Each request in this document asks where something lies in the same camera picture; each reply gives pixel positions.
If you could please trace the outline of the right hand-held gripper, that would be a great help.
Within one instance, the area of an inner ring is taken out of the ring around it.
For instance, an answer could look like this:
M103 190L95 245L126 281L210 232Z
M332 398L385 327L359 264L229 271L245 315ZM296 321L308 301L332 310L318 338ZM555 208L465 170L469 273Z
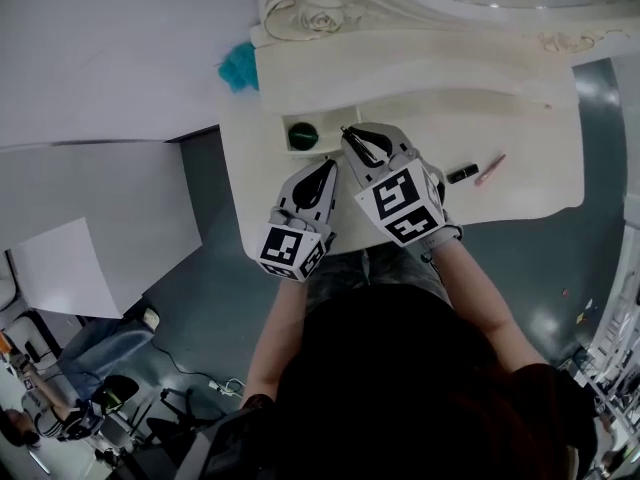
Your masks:
M402 247L442 228L442 176L406 134L376 122L355 124L351 133L341 144L361 186L354 199L376 228Z

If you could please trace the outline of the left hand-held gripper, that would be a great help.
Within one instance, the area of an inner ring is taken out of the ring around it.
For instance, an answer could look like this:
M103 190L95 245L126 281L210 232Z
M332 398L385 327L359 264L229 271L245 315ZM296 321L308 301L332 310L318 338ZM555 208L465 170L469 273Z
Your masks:
M337 162L326 159L283 184L257 247L256 262L266 273L304 282L328 253L335 238L327 223L335 208L338 174Z

